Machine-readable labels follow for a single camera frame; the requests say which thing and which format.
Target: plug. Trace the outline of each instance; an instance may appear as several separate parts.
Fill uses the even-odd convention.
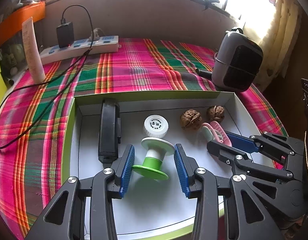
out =
[[[57,41],[60,48],[69,47],[74,43],[73,22],[61,24],[56,28]]]

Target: power strip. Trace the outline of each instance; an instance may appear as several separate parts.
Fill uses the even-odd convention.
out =
[[[72,57],[80,57],[89,48],[91,42],[88,39],[75,41],[71,46],[61,48],[56,45],[47,48],[40,53],[42,64],[64,60]],[[118,36],[100,37],[98,41],[93,41],[91,54],[110,53],[118,51]]]

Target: walnut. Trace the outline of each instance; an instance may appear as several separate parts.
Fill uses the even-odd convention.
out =
[[[207,122],[216,121],[221,123],[225,117],[225,110],[222,106],[211,106],[206,111]]]
[[[179,122],[183,129],[198,130],[201,127],[202,117],[199,112],[189,109],[180,116]]]

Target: black cable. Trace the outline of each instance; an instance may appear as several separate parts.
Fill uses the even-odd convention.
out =
[[[62,13],[62,19],[64,19],[64,17],[63,17],[63,16],[64,16],[64,12],[65,12],[68,8],[70,8],[70,7],[72,7],[72,6],[79,6],[79,7],[84,8],[84,10],[86,10],[87,15],[88,15],[88,18],[89,18],[89,20],[90,20],[90,24],[91,24],[92,39],[94,40],[94,32],[93,32],[92,19],[91,19],[91,16],[90,16],[88,10],[87,10],[84,6],[79,5],[79,4],[73,4],[73,5],[68,6],[67,8],[64,9],[64,11],[63,11],[63,13]],[[18,135],[16,138],[14,138],[13,140],[11,140],[9,143],[7,143],[7,144],[5,144],[5,145],[3,145],[3,146],[0,146],[0,150],[1,150],[1,149],[4,149],[4,148],[6,148],[6,147],[8,147],[8,146],[11,145],[12,143],[14,143],[14,142],[16,142],[17,140],[19,140],[19,139],[20,139],[22,136],[24,136],[24,135],[25,135],[25,134],[26,134],[26,133],[27,133],[27,132],[28,132],[39,120],[41,120],[41,118],[42,118],[43,115],[45,114],[46,110],[47,110],[47,109],[49,108],[49,106],[53,103],[53,101],[54,101],[58,96],[60,96],[61,94],[64,93],[64,91],[70,86],[70,84],[74,81],[74,79],[75,79],[75,78],[77,77],[77,75],[80,73],[82,67],[83,67],[84,64],[85,64],[85,61],[86,61],[87,56],[89,55],[90,51],[92,50],[92,44],[93,44],[93,41],[91,41],[91,45],[90,45],[89,49],[88,49],[87,51],[85,51],[84,54],[83,54],[82,56],[80,56],[73,64],[71,64],[66,70],[64,70],[64,71],[63,71],[61,74],[59,74],[57,77],[51,79],[50,81],[42,82],[42,83],[39,83],[39,84],[33,84],[33,85],[29,85],[29,86],[24,86],[24,87],[15,89],[15,90],[13,90],[11,93],[9,93],[9,94],[4,98],[4,100],[3,100],[2,103],[0,104],[0,109],[1,109],[2,105],[4,104],[4,102],[8,99],[8,97],[9,97],[11,94],[13,94],[13,93],[15,93],[15,92],[17,92],[17,91],[19,91],[19,90],[22,90],[22,89],[26,89],[26,88],[30,88],[30,87],[36,87],[36,86],[41,86],[41,85],[46,85],[46,84],[50,84],[50,83],[54,82],[55,80],[57,80],[57,79],[59,79],[61,76],[63,76],[71,67],[73,67],[76,63],[78,63],[78,62],[85,56],[85,59],[84,59],[82,65],[81,65],[81,68],[80,68],[78,71],[76,71],[74,77],[70,80],[70,82],[68,82],[67,85],[66,85],[61,91],[59,91],[59,92],[56,94],[56,96],[55,96],[52,100],[50,100],[50,102],[49,102],[49,103],[47,104],[47,106],[43,109],[43,111],[41,112],[41,114],[35,119],[35,121],[34,121],[23,133],[21,133],[21,134]]]

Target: white tube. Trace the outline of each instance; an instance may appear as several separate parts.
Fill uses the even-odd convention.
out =
[[[164,157],[165,157],[165,153],[166,153],[166,151],[163,151],[163,150],[157,151],[155,149],[148,149],[145,158],[151,157],[151,158],[154,158],[154,159],[158,159],[162,162]]]
[[[42,83],[45,79],[45,73],[37,49],[32,17],[22,23],[22,39],[31,77],[35,84]]]

